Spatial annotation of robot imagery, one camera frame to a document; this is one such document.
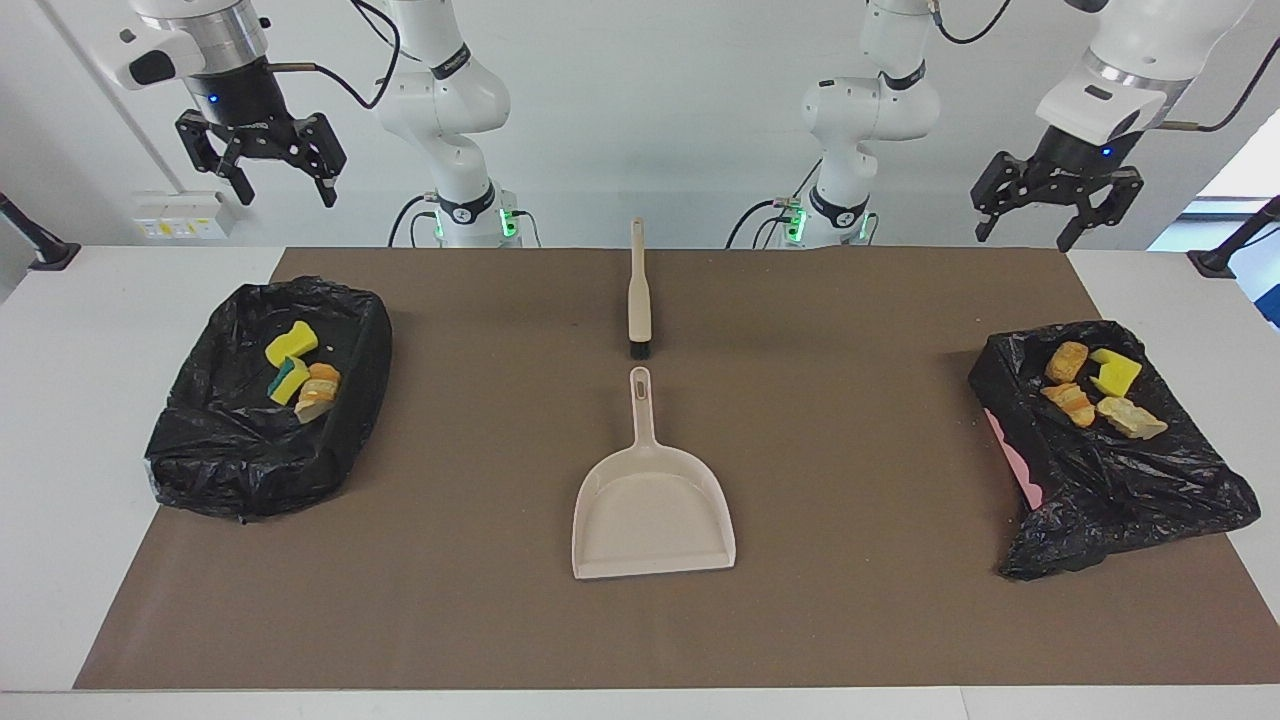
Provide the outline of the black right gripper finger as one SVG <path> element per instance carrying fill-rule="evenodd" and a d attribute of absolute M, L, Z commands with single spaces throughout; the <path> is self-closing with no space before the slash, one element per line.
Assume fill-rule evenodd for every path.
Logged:
<path fill-rule="evenodd" d="M 248 206 L 256 197 L 244 170 L 239 168 L 239 138 L 232 133 L 232 143 L 219 154 L 211 141 L 214 126 L 196 110 L 183 111 L 175 120 L 175 131 L 188 154 L 192 167 L 200 173 L 212 173 L 225 181 L 239 204 Z"/>
<path fill-rule="evenodd" d="M 324 113 L 303 119 L 269 117 L 266 138 L 268 159 L 284 161 L 307 174 L 325 208 L 337 204 L 337 179 L 346 167 L 347 155 Z"/>

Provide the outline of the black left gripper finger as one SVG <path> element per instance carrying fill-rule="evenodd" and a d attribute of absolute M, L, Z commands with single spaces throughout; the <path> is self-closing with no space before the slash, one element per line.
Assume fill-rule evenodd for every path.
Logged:
<path fill-rule="evenodd" d="M 970 190 L 979 214 L 975 240 L 984 243 L 1004 214 L 1047 197 L 1050 182 L 1051 164 L 1043 158 L 1020 160 L 1007 151 L 996 152 Z"/>
<path fill-rule="evenodd" d="M 1087 231 L 1117 225 L 1144 183 L 1135 167 L 1120 167 L 1106 176 L 1062 176 L 1056 186 L 1065 193 L 1068 204 L 1075 208 L 1075 215 L 1060 232 L 1057 250 L 1070 251 Z"/>

